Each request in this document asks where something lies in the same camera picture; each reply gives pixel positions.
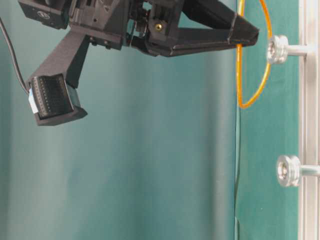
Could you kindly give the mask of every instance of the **silver knob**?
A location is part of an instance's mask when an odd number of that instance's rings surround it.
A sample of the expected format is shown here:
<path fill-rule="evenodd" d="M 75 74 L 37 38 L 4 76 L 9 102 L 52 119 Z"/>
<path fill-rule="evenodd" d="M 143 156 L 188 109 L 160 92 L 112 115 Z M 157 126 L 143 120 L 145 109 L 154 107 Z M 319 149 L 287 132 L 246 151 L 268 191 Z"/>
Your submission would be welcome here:
<path fill-rule="evenodd" d="M 302 177 L 320 177 L 320 166 L 301 165 L 297 156 L 282 155 L 278 157 L 276 175 L 283 187 L 297 187 Z"/>
<path fill-rule="evenodd" d="M 288 56 L 307 56 L 310 49 L 305 45 L 289 45 L 284 35 L 273 35 L 266 50 L 266 59 L 269 64 L 283 64 Z"/>

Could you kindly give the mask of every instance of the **orange tube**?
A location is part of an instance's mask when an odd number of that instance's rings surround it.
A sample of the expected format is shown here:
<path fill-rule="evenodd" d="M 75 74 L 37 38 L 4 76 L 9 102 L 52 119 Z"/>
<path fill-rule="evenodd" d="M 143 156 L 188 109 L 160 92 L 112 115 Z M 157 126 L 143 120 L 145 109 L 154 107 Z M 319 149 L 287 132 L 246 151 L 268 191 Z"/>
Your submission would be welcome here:
<path fill-rule="evenodd" d="M 246 0 L 240 0 L 239 2 L 239 9 L 238 9 L 238 14 L 240 16 L 244 15 L 245 12 L 245 1 Z M 259 0 L 260 4 L 262 6 L 264 16 L 265 16 L 265 22 L 266 22 L 266 27 L 268 31 L 268 38 L 272 37 L 272 25 L 270 21 L 270 16 L 268 12 L 267 5 L 264 0 Z M 250 107 L 261 95 L 263 92 L 264 87 L 266 86 L 268 77 L 270 75 L 270 68 L 271 65 L 269 63 L 266 64 L 264 75 L 262 78 L 262 81 L 260 83 L 260 86 L 258 90 L 255 92 L 255 94 L 250 98 L 250 100 L 246 103 L 242 102 L 242 45 L 238 44 L 236 46 L 236 64 L 235 64 L 235 72 L 236 72 L 236 93 L 238 97 L 238 105 L 242 109 L 246 109 Z"/>

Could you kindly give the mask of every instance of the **green curtain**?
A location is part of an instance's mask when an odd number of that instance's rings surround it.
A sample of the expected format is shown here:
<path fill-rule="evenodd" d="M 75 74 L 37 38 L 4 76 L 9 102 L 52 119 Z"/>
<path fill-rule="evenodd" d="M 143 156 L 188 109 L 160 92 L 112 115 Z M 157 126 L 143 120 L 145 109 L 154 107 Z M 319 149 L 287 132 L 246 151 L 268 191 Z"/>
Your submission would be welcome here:
<path fill-rule="evenodd" d="M 299 1 L 266 0 L 273 34 L 299 44 Z M 245 17 L 260 28 L 256 46 L 243 53 L 243 96 L 256 91 L 266 65 L 267 29 L 259 1 L 246 1 Z M 240 111 L 235 215 L 240 240 L 298 239 L 298 189 L 277 182 L 280 155 L 298 155 L 299 59 L 271 67 L 262 96 Z"/>
<path fill-rule="evenodd" d="M 0 14 L 27 78 L 66 31 L 25 18 L 16 0 Z M 2 36 L 0 53 L 1 239 L 234 239 L 233 50 L 91 46 L 78 89 L 89 115 L 57 127 L 36 126 Z"/>

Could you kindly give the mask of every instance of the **black cable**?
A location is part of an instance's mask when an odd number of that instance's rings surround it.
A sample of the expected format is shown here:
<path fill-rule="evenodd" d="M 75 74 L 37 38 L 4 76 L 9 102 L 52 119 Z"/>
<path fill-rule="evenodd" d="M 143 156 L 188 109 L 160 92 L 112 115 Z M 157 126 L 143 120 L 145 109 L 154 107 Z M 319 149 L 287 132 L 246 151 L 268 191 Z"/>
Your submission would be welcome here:
<path fill-rule="evenodd" d="M 13 66 L 14 66 L 14 70 L 15 70 L 16 76 L 17 76 L 17 78 L 19 80 L 19 83 L 20 83 L 21 87 L 23 88 L 25 93 L 28 95 L 29 92 L 28 92 L 28 90 L 26 88 L 26 84 L 25 84 L 24 79 L 23 79 L 23 77 L 21 75 L 14 47 L 12 46 L 12 43 L 10 41 L 10 38 L 8 36 L 7 30 L 5 28 L 4 23 L 2 22 L 1 17 L 0 17 L 0 29 L 1 29 L 1 31 L 3 33 L 3 35 L 4 35 L 4 39 L 6 41 L 6 44 L 8 45 L 8 48 L 9 48 L 9 51 L 10 51 L 10 54 L 11 54 L 11 57 L 12 57 L 12 63 L 13 63 Z"/>

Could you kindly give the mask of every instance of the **black robotic arm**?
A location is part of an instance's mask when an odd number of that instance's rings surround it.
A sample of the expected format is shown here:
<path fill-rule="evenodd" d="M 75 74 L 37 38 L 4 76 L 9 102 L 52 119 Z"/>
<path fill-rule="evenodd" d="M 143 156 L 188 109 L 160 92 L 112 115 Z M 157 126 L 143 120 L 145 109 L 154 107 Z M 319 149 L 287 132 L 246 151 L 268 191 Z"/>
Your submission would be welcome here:
<path fill-rule="evenodd" d="M 26 81 L 40 126 L 87 115 L 77 87 L 90 43 L 174 57 L 252 46 L 259 30 L 218 0 L 18 0 L 24 14 L 70 32 Z M 179 27 L 181 14 L 207 28 Z"/>

